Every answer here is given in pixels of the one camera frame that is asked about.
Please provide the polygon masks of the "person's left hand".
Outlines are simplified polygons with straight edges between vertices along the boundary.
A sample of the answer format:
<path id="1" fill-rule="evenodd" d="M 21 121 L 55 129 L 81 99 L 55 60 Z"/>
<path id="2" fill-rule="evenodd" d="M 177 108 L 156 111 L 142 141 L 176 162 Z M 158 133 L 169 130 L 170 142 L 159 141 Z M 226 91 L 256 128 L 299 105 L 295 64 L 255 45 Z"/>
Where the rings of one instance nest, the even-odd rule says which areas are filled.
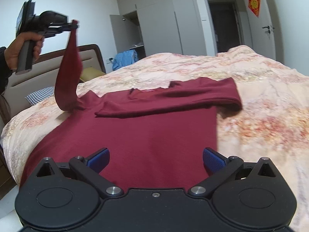
<path id="1" fill-rule="evenodd" d="M 33 48 L 34 59 L 37 60 L 41 54 L 41 49 L 43 47 L 44 36 L 35 32 L 23 32 L 19 34 L 16 39 L 9 45 L 4 51 L 5 61 L 8 68 L 11 70 L 17 69 L 17 62 L 19 53 L 26 41 L 34 41 L 35 46 Z"/>

